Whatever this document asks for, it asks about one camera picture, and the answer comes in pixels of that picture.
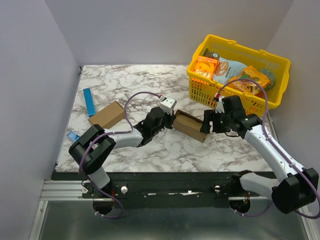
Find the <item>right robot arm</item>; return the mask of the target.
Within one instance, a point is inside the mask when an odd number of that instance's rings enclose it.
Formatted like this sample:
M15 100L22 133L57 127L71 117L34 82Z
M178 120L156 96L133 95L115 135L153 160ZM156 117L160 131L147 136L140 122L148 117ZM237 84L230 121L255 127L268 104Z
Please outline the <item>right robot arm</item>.
M246 114L239 96L220 96L215 109L204 111L200 131L205 134L236 132L254 147L272 169L274 179L250 170L235 174L230 183L230 191L234 195L254 192L272 200L283 214L297 211L320 199L317 171L307 169L294 160L275 141L260 117Z

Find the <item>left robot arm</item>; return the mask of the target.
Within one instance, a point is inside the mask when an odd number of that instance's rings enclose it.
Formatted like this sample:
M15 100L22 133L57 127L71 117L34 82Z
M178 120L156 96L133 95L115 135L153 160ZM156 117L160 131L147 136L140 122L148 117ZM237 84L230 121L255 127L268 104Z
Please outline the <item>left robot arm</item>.
M132 130L107 132L94 124L71 145L68 153L78 163L80 172L94 184L93 191L104 198L110 194L111 179L103 163L112 150L147 145L165 128L172 129L175 118L172 106L159 106L152 108Z

